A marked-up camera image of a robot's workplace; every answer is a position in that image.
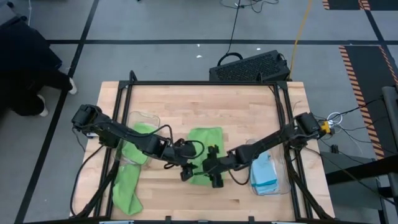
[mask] white cable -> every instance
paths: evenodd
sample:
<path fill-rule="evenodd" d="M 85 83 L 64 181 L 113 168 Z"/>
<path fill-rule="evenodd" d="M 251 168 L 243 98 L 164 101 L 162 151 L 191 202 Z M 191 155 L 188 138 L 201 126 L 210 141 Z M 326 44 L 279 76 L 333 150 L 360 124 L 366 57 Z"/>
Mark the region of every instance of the white cable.
<path fill-rule="evenodd" d="M 339 120 L 338 122 L 334 122 L 333 120 L 330 120 L 330 116 L 335 115 L 335 114 L 340 115 L 340 120 Z M 343 121 L 343 115 L 342 115 L 340 112 L 333 112 L 333 113 L 329 114 L 329 116 L 326 118 L 326 120 L 327 120 L 328 122 L 330 122 L 330 123 L 329 123 L 329 126 L 332 128 L 332 127 L 334 127 L 335 125 L 341 124 L 341 122 Z"/>
<path fill-rule="evenodd" d="M 30 0 L 29 0 L 29 7 L 28 7 L 28 9 L 29 9 L 29 17 L 27 18 L 27 25 L 30 26 L 30 17 L 31 17 L 31 15 L 32 15 L 32 5 L 31 5 L 31 3 L 30 3 Z"/>
<path fill-rule="evenodd" d="M 342 130 L 344 127 L 342 127 L 342 125 L 341 124 L 339 124 L 339 127 L 340 127 L 340 130 Z M 358 149 L 361 151 L 361 155 L 363 156 L 363 150 L 362 150 L 362 148 L 361 148 L 361 146 L 358 144 L 358 142 L 357 141 L 355 141 L 355 139 L 353 139 L 351 136 L 348 136 L 354 143 L 355 143 L 355 145 L 358 147 Z"/>

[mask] green cloth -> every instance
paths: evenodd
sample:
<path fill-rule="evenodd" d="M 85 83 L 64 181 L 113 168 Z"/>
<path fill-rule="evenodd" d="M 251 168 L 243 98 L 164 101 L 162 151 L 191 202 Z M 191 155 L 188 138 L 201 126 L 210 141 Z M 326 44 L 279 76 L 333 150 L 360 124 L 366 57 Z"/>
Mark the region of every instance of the green cloth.
<path fill-rule="evenodd" d="M 141 134 L 146 134 L 155 131 L 156 128 L 144 123 L 136 123 L 133 127 L 133 130 Z M 124 155 L 125 158 L 140 165 L 145 164 L 145 162 L 148 160 L 148 156 L 142 153 L 142 151 L 138 150 L 133 143 L 126 141 L 122 148 L 122 154 Z"/>
<path fill-rule="evenodd" d="M 217 145 L 219 150 L 217 157 L 226 156 L 222 128 L 195 128 L 189 132 L 187 139 L 201 141 L 205 145 L 205 151 L 203 154 L 200 157 L 191 160 L 192 164 L 198 166 L 198 168 L 193 170 L 194 173 L 203 172 L 201 163 L 207 158 L 208 146 Z M 201 151 L 201 145 L 196 142 L 193 144 L 198 154 Z M 211 185 L 210 179 L 204 175 L 194 175 L 189 179 L 189 182 L 197 185 Z"/>
<path fill-rule="evenodd" d="M 127 215 L 141 212 L 142 205 L 135 195 L 140 166 L 127 164 L 119 167 L 118 176 L 113 187 L 113 203 Z"/>
<path fill-rule="evenodd" d="M 144 123 L 136 123 L 133 130 L 138 133 L 150 133 L 155 131 L 155 127 Z M 113 187 L 113 203 L 120 208 L 122 212 L 127 215 L 133 215 L 141 212 L 142 205 L 135 195 L 136 186 L 138 183 L 141 166 L 145 164 L 148 156 L 144 155 L 142 151 L 138 150 L 133 143 L 124 141 L 122 154 L 126 159 L 135 162 L 138 165 L 127 164 L 119 168 L 116 176 L 115 185 Z"/>

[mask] black metal frame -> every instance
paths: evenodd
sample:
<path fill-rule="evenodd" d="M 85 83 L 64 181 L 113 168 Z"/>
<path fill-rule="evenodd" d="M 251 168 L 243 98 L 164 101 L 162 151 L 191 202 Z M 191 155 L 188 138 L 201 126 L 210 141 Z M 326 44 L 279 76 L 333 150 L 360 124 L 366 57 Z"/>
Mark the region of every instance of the black metal frame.
<path fill-rule="evenodd" d="M 388 175 L 390 187 L 378 186 L 378 193 L 386 198 L 393 198 L 396 212 L 398 214 L 398 190 L 397 190 L 397 176 L 398 176 L 398 155 L 389 156 L 387 158 L 369 162 L 366 164 L 349 167 L 343 170 L 337 170 L 326 174 L 326 181 L 328 185 L 340 184 L 344 182 L 355 181 L 351 176 L 347 175 L 350 173 L 357 180 L 365 179 L 368 177 L 379 177 L 381 175 Z M 384 207 L 384 200 L 381 199 L 381 205 Z M 387 223 L 385 208 L 382 212 L 379 211 L 379 217 L 384 223 Z"/>
<path fill-rule="evenodd" d="M 122 116 L 122 124 L 126 124 L 127 122 L 127 116 L 128 116 L 128 111 L 129 111 L 129 106 L 130 106 L 130 100 L 131 100 L 131 94 L 132 94 L 132 87 L 134 85 L 261 85 L 261 86 L 271 86 L 273 89 L 278 90 L 282 89 L 284 98 L 285 98 L 285 104 L 287 108 L 287 114 L 288 114 L 288 119 L 289 121 L 293 120 L 293 111 L 292 111 L 292 106 L 290 104 L 290 98 L 289 98 L 289 92 L 287 89 L 287 84 L 286 82 L 267 82 L 267 83 L 257 83 L 257 82 L 203 82 L 203 81 L 137 81 L 137 78 L 133 72 L 130 73 L 130 80 L 128 81 L 119 81 L 119 86 L 118 86 L 118 92 L 116 94 L 116 102 L 114 106 L 114 111 L 113 111 L 113 119 L 116 120 L 119 114 L 119 109 L 120 109 L 120 104 L 121 104 L 121 95 L 123 90 L 127 87 L 127 94 L 126 94 L 126 99 L 125 99 L 125 104 L 123 108 L 123 116 Z M 278 117 L 279 117 L 279 123 L 280 126 L 282 127 L 284 124 L 282 121 L 284 120 L 282 117 L 285 117 L 284 111 L 282 108 L 280 108 L 278 101 L 280 101 L 280 95 L 279 91 L 275 91 L 275 101 L 277 105 L 277 112 L 278 112 Z M 284 145 L 284 150 L 289 150 L 287 148 L 287 145 Z M 100 183 L 103 182 L 104 177 L 106 176 L 106 173 L 108 172 L 109 168 L 109 160 L 111 158 L 111 149 L 106 150 L 105 158 L 104 158 L 104 163 L 103 163 L 103 169 L 101 171 L 101 180 Z M 304 169 L 303 169 L 303 164 L 302 164 L 302 159 L 300 156 L 300 153 L 296 153 L 297 156 L 297 171 L 299 176 L 301 177 L 302 181 L 305 183 L 305 174 L 304 174 Z M 300 207 L 299 207 L 299 199 L 297 196 L 297 189 L 295 187 L 295 182 L 291 177 L 289 177 L 289 182 L 290 185 L 292 186 L 291 194 L 292 194 L 292 203 L 293 203 L 293 210 L 294 210 L 294 216 L 295 219 L 298 220 L 301 218 L 300 214 Z M 307 218 L 312 219 L 312 209 L 307 201 L 305 200 L 305 210 L 306 210 L 306 215 Z M 102 203 L 102 198 L 98 202 L 96 208 L 95 208 L 95 213 L 94 216 L 97 217 L 100 215 L 100 210 L 101 210 L 101 203 Z M 108 202 L 107 202 L 107 207 L 106 207 L 106 217 L 111 217 L 112 213 L 112 189 L 110 188 L 109 190 L 109 197 L 108 197 Z M 248 217 L 249 220 L 252 220 L 254 222 L 254 217 Z"/>
<path fill-rule="evenodd" d="M 126 99 L 125 99 L 125 104 L 123 108 L 123 116 L 122 116 L 122 124 L 126 124 L 127 122 L 127 116 L 129 112 L 129 106 L 130 106 L 130 100 L 131 100 L 131 94 L 132 94 L 132 87 L 133 85 L 256 85 L 256 86 L 269 86 L 274 88 L 274 93 L 275 93 L 275 102 L 276 102 L 276 107 L 277 107 L 277 112 L 278 112 L 278 117 L 279 117 L 279 123 L 280 126 L 282 127 L 285 122 L 285 113 L 283 110 L 283 106 L 279 103 L 280 101 L 280 95 L 279 95 L 279 89 L 282 89 L 284 98 L 285 98 L 285 104 L 286 104 L 286 109 L 287 109 L 287 115 L 289 122 L 293 120 L 293 111 L 292 111 L 292 106 L 290 104 L 290 98 L 289 98 L 289 92 L 287 88 L 287 83 L 286 82 L 267 82 L 267 83 L 256 83 L 256 82 L 180 82 L 180 81 L 175 81 L 175 82 L 169 82 L 169 81 L 137 81 L 137 78 L 134 74 L 133 71 L 130 72 L 130 80 L 128 81 L 119 81 L 118 85 L 118 92 L 116 94 L 116 102 L 114 106 L 114 111 L 113 111 L 113 119 L 117 120 L 119 110 L 120 110 L 120 103 L 121 103 L 121 97 L 123 90 L 127 88 L 127 94 L 126 94 Z M 289 152 L 290 149 L 288 148 L 288 145 L 284 144 L 284 151 Z M 302 158 L 300 156 L 300 153 L 297 153 L 295 156 L 296 158 L 296 163 L 297 163 L 297 171 L 300 176 L 300 179 L 303 181 L 304 186 L 307 186 L 305 183 L 305 176 L 304 176 L 304 169 L 302 165 Z M 106 174 L 108 173 L 109 169 L 109 160 L 111 158 L 111 149 L 106 150 L 106 154 L 104 157 L 104 163 L 103 163 L 103 169 L 101 172 L 101 179 L 100 179 L 100 185 L 104 182 L 104 179 L 106 177 Z M 287 153 L 286 159 L 290 159 L 290 154 Z M 117 166 L 119 167 L 119 161 L 115 160 L 114 164 L 112 166 Z M 305 210 L 306 210 L 306 215 L 307 218 L 302 218 L 300 214 L 300 207 L 299 207 L 299 199 L 297 197 L 297 189 L 295 186 L 295 182 L 289 175 L 289 182 L 291 187 L 291 194 L 292 194 L 292 204 L 293 204 L 293 210 L 294 210 L 294 216 L 295 216 L 295 221 L 300 222 L 300 223 L 323 223 L 323 224 L 334 224 L 334 223 L 339 223 L 339 224 L 355 224 L 356 222 L 344 222 L 344 221 L 339 221 L 339 220 L 330 220 L 330 219 L 314 219 L 312 217 L 312 209 L 310 206 L 310 203 L 308 200 L 303 197 L 304 202 L 305 202 Z M 106 206 L 106 214 L 105 216 L 99 216 L 100 210 L 101 210 L 101 203 L 102 203 L 102 196 L 100 197 L 99 202 L 97 202 L 96 207 L 95 207 L 95 212 L 93 214 L 93 217 L 83 217 L 83 218 L 72 218 L 72 219 L 66 219 L 66 220 L 51 220 L 51 221 L 46 221 L 46 222 L 37 222 L 37 223 L 47 223 L 47 224 L 61 224 L 61 223 L 81 223 L 81 224 L 97 224 L 99 222 L 106 222 L 106 221 L 111 221 L 111 213 L 112 213 L 112 208 L 113 208 L 113 203 L 112 203 L 112 188 L 109 190 L 109 197 L 107 201 L 107 206 Z M 266 221 L 266 222 L 257 222 L 255 221 L 254 217 L 249 216 L 247 221 L 210 221 L 210 220 L 197 220 L 197 221 L 192 221 L 192 220 L 187 220 L 187 221 L 175 221 L 172 220 L 171 216 L 166 216 L 165 220 L 131 220 L 131 223 L 135 224 L 148 224 L 148 223 L 154 223 L 154 224 L 192 224 L 192 223 L 206 223 L 206 224 L 227 224 L 227 223 L 232 223 L 232 224 L 268 224 L 268 223 L 275 223 L 274 221 Z"/>

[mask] wooden tabletop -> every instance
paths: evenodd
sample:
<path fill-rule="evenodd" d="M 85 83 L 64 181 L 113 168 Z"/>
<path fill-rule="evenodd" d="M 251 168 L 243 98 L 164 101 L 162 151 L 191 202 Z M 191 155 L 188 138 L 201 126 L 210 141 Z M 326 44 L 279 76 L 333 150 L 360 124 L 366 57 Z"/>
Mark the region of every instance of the wooden tabletop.
<path fill-rule="evenodd" d="M 290 82 L 289 96 L 293 114 L 309 112 L 303 83 Z M 112 116 L 118 82 L 103 82 L 97 105 Z M 123 93 L 121 108 L 124 108 Z M 245 144 L 248 139 L 260 139 L 279 129 L 275 98 L 266 86 L 193 86 L 193 85 L 135 85 L 132 89 L 130 111 L 157 115 L 161 124 L 173 128 L 174 139 L 185 138 L 192 128 L 222 127 L 226 150 Z M 120 109 L 118 121 L 121 120 Z M 84 159 L 99 147 L 98 139 L 89 139 Z M 315 140 L 308 147 L 318 151 Z M 82 210 L 98 188 L 105 150 L 95 155 L 82 170 L 73 206 Z M 301 152 L 307 186 L 317 202 L 334 217 L 330 194 L 319 155 Z M 180 180 L 180 168 L 164 170 L 165 162 L 152 159 L 141 170 L 136 194 L 144 209 L 133 216 L 113 207 L 112 219 L 164 220 L 226 220 L 294 221 L 291 194 L 257 196 L 248 185 L 235 184 L 225 175 L 224 187 L 197 186 Z M 247 170 L 235 172 L 239 180 L 247 177 Z M 301 191 L 297 188 L 301 216 L 305 209 Z M 105 214 L 108 190 L 103 196 L 101 214 Z"/>

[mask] black cable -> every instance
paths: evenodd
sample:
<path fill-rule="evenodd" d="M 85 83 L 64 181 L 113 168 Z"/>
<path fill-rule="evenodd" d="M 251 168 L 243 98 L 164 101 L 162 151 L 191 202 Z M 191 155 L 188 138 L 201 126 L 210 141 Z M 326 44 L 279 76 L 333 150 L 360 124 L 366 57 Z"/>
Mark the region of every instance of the black cable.
<path fill-rule="evenodd" d="M 351 110 L 348 110 L 348 111 L 345 111 L 345 112 L 342 112 L 342 113 L 338 113 L 338 114 L 336 114 L 334 117 L 330 118 L 329 121 L 333 121 L 333 119 L 335 119 L 337 116 L 344 115 L 344 114 L 348 114 L 348 113 L 350 113 L 350 112 L 352 112 L 352 111 L 355 111 L 355 110 L 364 108 L 365 106 L 370 105 L 371 103 L 374 103 L 374 102 L 379 101 L 379 100 L 382 100 L 382 98 L 378 98 L 378 99 L 375 99 L 375 100 L 371 100 L 371 101 L 366 102 L 365 104 L 363 104 L 363 105 L 361 105 L 361 106 L 355 107 L 354 109 L 351 109 Z"/>
<path fill-rule="evenodd" d="M 325 145 L 327 145 L 328 147 L 331 147 L 329 144 L 327 144 L 324 140 L 322 140 L 322 139 L 319 139 L 319 140 L 321 140 Z M 355 161 L 355 162 L 357 162 L 357 163 L 360 163 L 360 164 L 364 164 L 363 162 L 359 162 L 359 161 L 357 161 L 356 159 L 354 159 L 354 158 L 351 158 L 351 156 L 349 156 L 349 155 L 347 155 L 347 154 L 345 154 L 345 153 L 343 153 L 343 152 L 341 152 L 341 151 L 339 151 L 339 153 L 340 154 L 342 154 L 342 155 L 344 155 L 345 157 L 347 157 L 348 159 L 351 159 L 352 161 Z"/>
<path fill-rule="evenodd" d="M 186 158 L 186 159 L 196 159 L 196 158 L 198 158 L 199 156 L 201 156 L 201 155 L 203 154 L 203 152 L 205 151 L 205 145 L 204 145 L 201 141 L 197 141 L 197 140 L 186 140 L 185 142 L 196 142 L 196 143 L 201 144 L 201 151 L 199 152 L 199 154 L 197 154 L 197 155 L 195 155 L 195 156 L 192 156 L 192 157 L 181 155 L 182 158 Z"/>
<path fill-rule="evenodd" d="M 210 173 L 213 169 L 215 169 L 215 168 L 217 168 L 217 167 L 218 167 L 218 166 L 215 165 L 215 166 L 213 166 L 211 169 L 209 169 L 209 170 L 206 171 L 206 172 L 197 172 L 197 173 L 194 173 L 193 175 L 205 175 L 205 174 Z"/>
<path fill-rule="evenodd" d="M 229 40 L 228 51 L 225 54 L 228 54 L 229 51 L 231 50 L 231 45 L 232 45 L 232 40 L 234 38 L 235 26 L 236 26 L 236 21 L 238 20 L 238 12 L 239 12 L 240 5 L 241 5 L 241 0 L 239 0 L 238 7 L 236 8 L 236 15 L 235 15 L 234 27 L 232 28 L 231 40 Z"/>
<path fill-rule="evenodd" d="M 375 119 L 371 124 L 368 124 L 368 125 L 363 126 L 363 127 L 358 127 L 358 128 L 353 128 L 353 129 L 346 129 L 345 128 L 344 130 L 346 130 L 346 131 L 355 131 L 355 130 L 358 130 L 358 129 L 367 128 L 369 126 L 372 126 L 372 125 L 376 124 L 378 121 L 381 121 L 381 120 L 386 119 L 386 118 L 388 118 L 388 116 L 383 116 L 381 118 Z"/>
<path fill-rule="evenodd" d="M 259 3 L 259 2 L 261 2 L 260 11 L 256 11 L 256 10 L 253 8 L 253 5 L 255 5 L 255 4 Z M 262 12 L 262 7 L 263 7 L 263 5 L 264 5 L 265 3 L 268 3 L 268 4 L 278 4 L 278 3 L 279 3 L 279 0 L 275 0 L 275 2 L 269 2 L 269 1 L 265 1 L 265 0 L 250 0 L 251 10 L 253 10 L 253 12 L 259 14 L 259 13 Z"/>
<path fill-rule="evenodd" d="M 77 133 L 75 132 L 76 131 L 76 129 L 75 128 L 72 128 L 72 132 L 75 134 L 75 136 L 76 136 L 76 140 L 77 140 L 77 143 L 79 144 L 79 146 L 81 147 L 81 149 L 83 150 L 83 152 L 86 152 L 86 149 L 85 149 L 85 147 L 82 145 L 82 143 L 80 142 L 80 139 L 79 139 L 79 136 L 77 135 Z"/>
<path fill-rule="evenodd" d="M 390 151 L 390 150 L 388 150 L 388 149 L 382 147 L 379 143 L 375 143 L 375 142 L 371 142 L 371 141 L 362 141 L 362 140 L 359 140 L 359 139 L 353 137 L 352 135 L 350 135 L 349 132 L 347 132 L 347 131 L 346 131 L 344 128 L 342 128 L 340 125 L 336 124 L 336 126 L 340 127 L 349 137 L 353 138 L 354 140 L 357 140 L 357 141 L 363 142 L 363 143 L 376 144 L 376 145 L 378 145 L 378 146 L 379 146 L 382 150 L 384 150 L 384 151 L 390 152 L 390 153 L 392 153 L 392 154 L 397 154 L 397 152 L 393 152 L 393 151 Z"/>
<path fill-rule="evenodd" d="M 250 162 L 250 165 L 249 165 L 249 174 L 248 174 L 248 178 L 247 178 L 244 182 L 239 182 L 238 180 L 236 180 L 235 177 L 234 177 L 234 175 L 232 175 L 231 170 L 228 170 L 229 175 L 230 175 L 231 178 L 235 181 L 235 183 L 237 183 L 237 184 L 239 184 L 239 185 L 246 185 L 246 184 L 249 182 L 249 180 L 250 180 L 250 173 L 251 173 L 251 164 L 252 164 L 252 162 Z"/>
<path fill-rule="evenodd" d="M 373 192 L 373 193 L 374 193 L 375 195 L 377 195 L 378 197 L 383 198 L 384 200 L 386 200 L 387 202 L 389 202 L 389 203 L 393 204 L 393 206 L 395 206 L 395 203 L 394 203 L 392 200 L 389 200 L 389 199 L 386 198 L 385 196 L 383 196 L 383 195 L 379 194 L 378 192 L 374 191 L 372 188 L 370 188 L 370 187 L 367 186 L 366 184 L 362 183 L 360 180 L 358 180 L 356 177 L 354 177 L 354 175 L 350 174 L 347 170 L 345 170 L 345 169 L 341 168 L 339 165 L 335 164 L 331 159 L 327 158 L 326 156 L 323 156 L 322 154 L 320 154 L 319 152 L 317 152 L 317 151 L 315 151 L 315 150 L 313 150 L 313 149 L 310 149 L 310 148 L 307 148 L 307 147 L 304 147 L 304 148 L 306 148 L 306 149 L 308 149 L 309 151 L 312 151 L 312 152 L 318 154 L 320 157 L 322 157 L 322 158 L 328 160 L 330 163 L 332 163 L 333 165 L 335 165 L 337 168 L 339 168 L 341 171 L 343 171 L 345 174 L 347 174 L 347 175 L 348 175 L 349 177 L 351 177 L 353 180 L 357 181 L 357 182 L 358 182 L 359 184 L 361 184 L 363 187 L 367 188 L 368 190 L 370 190 L 371 192 Z"/>
<path fill-rule="evenodd" d="M 261 9 L 260 9 L 260 11 L 256 11 L 254 8 L 253 8 L 253 5 L 255 5 L 255 4 L 257 4 L 257 3 L 260 3 L 261 2 Z M 247 6 L 251 6 L 251 9 L 254 11 L 254 12 L 256 12 L 256 13 L 260 13 L 261 11 L 262 11 L 262 7 L 263 7 L 263 5 L 265 4 L 265 3 L 268 3 L 268 4 L 278 4 L 279 3 L 279 0 L 275 0 L 274 2 L 269 2 L 269 1 L 265 1 L 265 0 L 251 0 L 250 1 L 250 4 L 246 4 L 246 5 L 240 5 L 240 7 L 241 8 L 245 8 L 245 7 L 247 7 Z M 228 8 L 231 8 L 231 9 L 237 9 L 238 7 L 237 6 L 228 6 L 228 5 L 225 5 L 224 3 L 223 3 L 223 0 L 220 0 L 220 4 L 222 5 L 222 6 L 224 6 L 224 7 L 228 7 Z"/>
<path fill-rule="evenodd" d="M 93 152 L 80 166 L 76 178 L 75 178 L 75 183 L 73 184 L 73 188 L 72 188 L 72 194 L 70 196 L 70 201 L 69 201 L 69 209 L 70 209 L 70 213 L 72 213 L 73 216 L 76 216 L 75 211 L 73 210 L 73 197 L 75 196 L 75 190 L 76 190 L 76 185 L 77 185 L 77 181 L 79 179 L 79 175 L 81 170 L 83 169 L 83 167 L 86 165 L 86 163 L 93 157 L 95 156 L 104 146 L 100 146 L 95 152 Z"/>

